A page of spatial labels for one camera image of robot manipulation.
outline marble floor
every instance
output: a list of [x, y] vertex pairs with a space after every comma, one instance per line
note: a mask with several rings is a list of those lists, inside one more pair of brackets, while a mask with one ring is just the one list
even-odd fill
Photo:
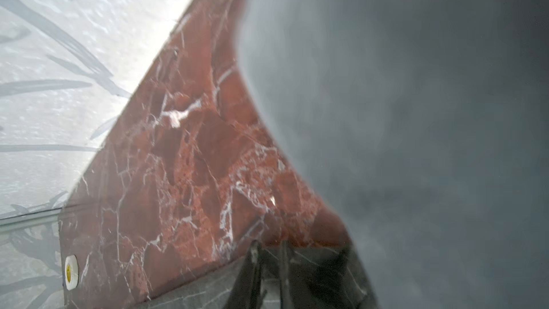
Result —
[[0, 307], [63, 308], [57, 222], [0, 234]]
[[67, 308], [154, 299], [250, 242], [339, 246], [343, 224], [295, 174], [254, 110], [233, 37], [244, 0], [194, 0], [60, 214]]

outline marble wall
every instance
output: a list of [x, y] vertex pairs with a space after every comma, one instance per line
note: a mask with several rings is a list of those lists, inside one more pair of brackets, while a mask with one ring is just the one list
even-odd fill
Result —
[[337, 216], [295, 174], [240, 79], [244, 0], [194, 0], [60, 214], [83, 270], [69, 308], [153, 299], [259, 239], [342, 245]]

